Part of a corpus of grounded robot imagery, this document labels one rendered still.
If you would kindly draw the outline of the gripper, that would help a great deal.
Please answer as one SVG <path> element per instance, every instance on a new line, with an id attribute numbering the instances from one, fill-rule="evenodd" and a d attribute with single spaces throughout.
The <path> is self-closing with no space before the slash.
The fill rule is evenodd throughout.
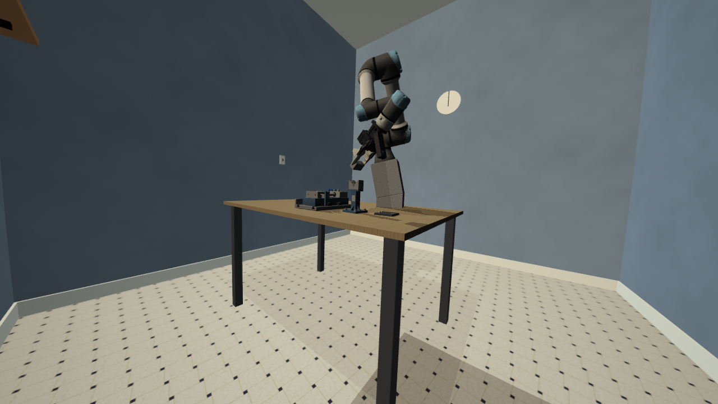
<path id="1" fill-rule="evenodd" d="M 381 135 L 382 135 L 382 133 L 384 133 L 384 135 L 386 135 L 386 133 L 388 132 L 388 131 L 382 130 L 382 128 L 380 128 L 380 126 L 377 125 L 374 120 L 372 120 L 371 123 L 372 123 L 372 126 L 370 126 L 370 129 L 368 131 L 362 130 L 361 134 L 357 137 L 357 140 L 359 141 L 359 143 L 361 143 L 362 146 L 359 149 L 356 149 L 356 148 L 352 149 L 352 153 L 354 154 L 354 159 L 352 160 L 351 165 L 356 164 L 357 161 L 361 158 L 361 156 L 363 156 L 363 158 L 364 158 L 363 164 L 368 163 L 369 160 L 371 158 L 373 158 L 376 153 L 374 134 L 378 132 Z"/>

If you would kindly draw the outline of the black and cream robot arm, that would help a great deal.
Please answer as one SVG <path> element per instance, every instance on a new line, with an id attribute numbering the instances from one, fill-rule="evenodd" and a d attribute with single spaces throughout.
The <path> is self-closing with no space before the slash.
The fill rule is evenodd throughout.
<path id="1" fill-rule="evenodd" d="M 379 54 L 362 65 L 357 80 L 361 84 L 361 104 L 356 107 L 359 122 L 377 118 L 375 123 L 388 131 L 374 134 L 375 162 L 382 163 L 395 159 L 392 147 L 405 145 L 411 141 L 411 127 L 404 120 L 404 110 L 410 99 L 402 94 L 398 79 L 402 72 L 402 64 L 396 50 Z M 380 80 L 385 86 L 386 97 L 375 100 L 374 81 Z"/>

